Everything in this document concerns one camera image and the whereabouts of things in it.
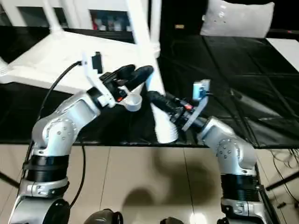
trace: wire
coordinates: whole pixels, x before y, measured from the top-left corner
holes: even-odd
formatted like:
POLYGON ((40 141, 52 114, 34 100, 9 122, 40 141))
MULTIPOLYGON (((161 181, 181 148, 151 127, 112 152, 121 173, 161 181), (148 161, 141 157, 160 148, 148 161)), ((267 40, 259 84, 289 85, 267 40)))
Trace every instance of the wire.
MULTIPOLYGON (((77 61, 75 63, 73 63, 72 65, 70 65, 57 79, 56 81, 52 84, 52 86, 49 88, 48 92, 47 92, 47 95, 45 96, 45 98, 43 99, 43 102, 42 102, 42 105, 41 105, 41 108, 37 114, 37 119, 36 119, 36 122, 41 118, 41 115, 42 115, 42 111, 43 111, 43 108, 45 107, 46 105, 46 102, 49 98, 49 95, 51 94, 51 92, 53 91, 53 89, 55 89, 55 87, 57 86, 57 84, 61 81, 61 79, 70 71, 72 70, 74 67, 76 67, 77 65, 81 65, 82 62, 81 61, 77 61)), ((34 145, 34 141, 33 139, 31 139, 30 141, 30 144, 28 146, 28 149, 27 149, 27 152, 26 152, 26 157, 25 157, 25 162, 28 162, 29 160, 29 157, 30 157, 30 154, 31 154, 31 151, 32 151, 32 147, 34 145)), ((22 179, 25 177, 25 170, 23 170, 22 172, 22 179)))
POLYGON ((81 138, 79 138, 80 140, 80 144, 81 144, 81 147, 82 147, 82 154, 83 154, 83 170, 82 170, 82 178, 81 178, 81 183, 80 183, 80 186, 79 186, 79 189, 73 199, 73 201, 71 202, 70 204, 70 209, 73 207, 73 205, 76 203, 80 193, 81 193, 81 190, 83 188, 83 185, 84 185, 84 180, 85 180, 85 171, 86 171, 86 152, 85 152, 85 146, 83 144, 83 141, 81 138))
MULTIPOLYGON (((274 167, 278 173, 278 175, 280 176, 281 179, 283 179, 284 177, 282 176, 281 172, 279 171, 279 169, 277 168, 277 165, 276 165, 276 162, 275 162, 275 157, 273 157, 273 164, 274 164, 274 167)), ((286 185, 286 183, 284 183, 285 185, 285 189, 288 193, 288 195, 296 202, 296 203, 299 203, 299 201, 294 197, 294 195, 291 193, 290 189, 288 188, 288 186, 286 185)))

